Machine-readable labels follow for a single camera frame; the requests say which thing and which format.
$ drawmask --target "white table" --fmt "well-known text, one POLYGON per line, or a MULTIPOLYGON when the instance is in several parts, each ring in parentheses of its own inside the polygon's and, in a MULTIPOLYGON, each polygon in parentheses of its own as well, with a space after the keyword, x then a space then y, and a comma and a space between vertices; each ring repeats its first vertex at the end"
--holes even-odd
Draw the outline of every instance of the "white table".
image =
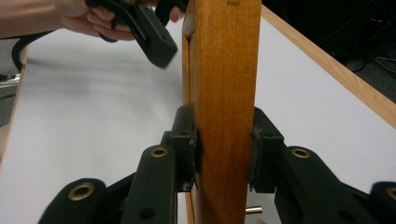
MULTIPOLYGON (((181 22, 168 25, 181 46, 181 22)), ((166 70, 134 42, 107 44, 65 30, 30 48, 0 174, 2 223, 36 223, 66 184, 82 177, 110 185, 136 170, 181 105, 180 53, 166 70)), ((396 181, 396 132, 262 19, 256 106, 288 146, 316 151, 341 181, 368 192, 396 181)), ((271 195, 247 223, 277 223, 271 195)), ((179 197, 179 223, 187 223, 179 197)))

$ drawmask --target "wood grain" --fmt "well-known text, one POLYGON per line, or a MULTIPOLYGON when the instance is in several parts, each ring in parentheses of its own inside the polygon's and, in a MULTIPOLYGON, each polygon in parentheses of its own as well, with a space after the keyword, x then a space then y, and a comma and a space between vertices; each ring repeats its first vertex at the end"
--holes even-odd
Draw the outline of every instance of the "wood grain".
POLYGON ((326 72, 332 75, 339 83, 369 106, 379 117, 396 129, 396 104, 349 71, 332 56, 300 34, 265 6, 262 6, 262 17, 326 72))
POLYGON ((189 85, 184 99, 195 105, 203 145, 198 189, 192 193, 194 219, 244 223, 261 1, 191 4, 194 20, 183 27, 188 43, 183 55, 189 58, 183 65, 189 68, 183 69, 188 73, 183 83, 189 85))

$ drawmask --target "brown wooden beam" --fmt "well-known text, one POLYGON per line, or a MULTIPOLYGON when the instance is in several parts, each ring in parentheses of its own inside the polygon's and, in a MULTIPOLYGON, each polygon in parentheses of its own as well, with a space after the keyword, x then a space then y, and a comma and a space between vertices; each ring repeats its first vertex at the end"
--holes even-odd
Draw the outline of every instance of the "brown wooden beam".
POLYGON ((261 1, 191 1, 183 27, 184 103, 201 133, 196 224, 244 223, 261 1))

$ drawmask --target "white surface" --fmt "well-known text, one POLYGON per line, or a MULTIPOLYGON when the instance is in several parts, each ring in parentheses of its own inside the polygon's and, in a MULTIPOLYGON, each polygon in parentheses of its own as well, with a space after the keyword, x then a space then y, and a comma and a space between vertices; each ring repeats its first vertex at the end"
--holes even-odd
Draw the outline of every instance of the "white surface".
MULTIPOLYGON (((181 46, 180 23, 168 26, 181 46)), ((262 20, 256 106, 344 182, 369 191, 396 181, 396 132, 262 20)), ((141 152, 170 130, 181 105, 180 53, 166 70, 136 43, 57 31, 31 47, 0 174, 2 223, 36 223, 66 184, 108 185, 134 172, 141 152)), ((249 194, 247 205, 273 204, 249 194)), ((184 203, 179 204, 186 223, 184 203)), ((277 223, 275 208, 247 223, 277 223)))

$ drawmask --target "finger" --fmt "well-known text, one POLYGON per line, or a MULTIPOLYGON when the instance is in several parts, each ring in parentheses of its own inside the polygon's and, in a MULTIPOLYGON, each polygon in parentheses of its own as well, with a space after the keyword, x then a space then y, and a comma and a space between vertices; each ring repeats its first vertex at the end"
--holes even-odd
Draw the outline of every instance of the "finger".
POLYGON ((177 22, 178 20, 184 17, 184 13, 178 7, 172 8, 171 12, 169 13, 169 19, 172 22, 177 22))
POLYGON ((125 31, 119 31, 119 30, 110 30, 107 29, 106 27, 100 26, 100 25, 94 25, 93 28, 101 33, 102 35, 105 35, 106 37, 110 39, 117 39, 117 40, 134 40, 134 36, 130 32, 125 32, 125 31))
POLYGON ((107 10, 104 7, 93 7, 92 11, 96 16, 104 21, 112 21, 116 17, 114 12, 107 10))
MULTIPOLYGON (((106 27, 107 29, 111 29, 111 22, 110 21, 104 21, 101 18, 99 18, 96 14, 94 13, 88 13, 87 14, 87 20, 93 24, 100 25, 103 27, 106 27)), ((125 31, 125 32, 130 32, 130 29, 128 26, 124 25, 117 25, 117 30, 120 31, 125 31)))

